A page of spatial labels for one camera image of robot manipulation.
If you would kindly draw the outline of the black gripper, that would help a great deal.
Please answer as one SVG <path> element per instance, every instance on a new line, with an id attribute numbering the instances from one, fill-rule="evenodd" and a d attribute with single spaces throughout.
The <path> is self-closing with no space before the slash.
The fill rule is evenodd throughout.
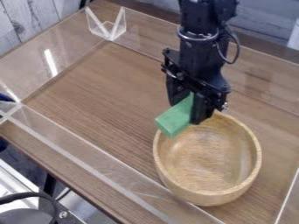
<path id="1" fill-rule="evenodd" d="M 230 84 L 221 68 L 228 52 L 230 35 L 219 29 L 213 35 L 189 37 L 177 31 L 180 46 L 163 49 L 161 70 L 165 74 L 168 102 L 176 105 L 193 94 L 191 124 L 209 119 L 213 110 L 223 110 Z"/>

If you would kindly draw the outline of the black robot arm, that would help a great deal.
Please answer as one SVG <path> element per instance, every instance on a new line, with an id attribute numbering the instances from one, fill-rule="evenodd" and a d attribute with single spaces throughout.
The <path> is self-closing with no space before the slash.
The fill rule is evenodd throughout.
<path id="1" fill-rule="evenodd" d="M 161 70 L 171 105 L 191 97 L 189 123 L 197 125 L 226 107 L 230 84 L 221 68 L 236 61 L 228 58 L 230 42 L 239 42 L 228 21 L 236 16 L 239 0 L 179 0 L 180 48 L 163 49 Z"/>

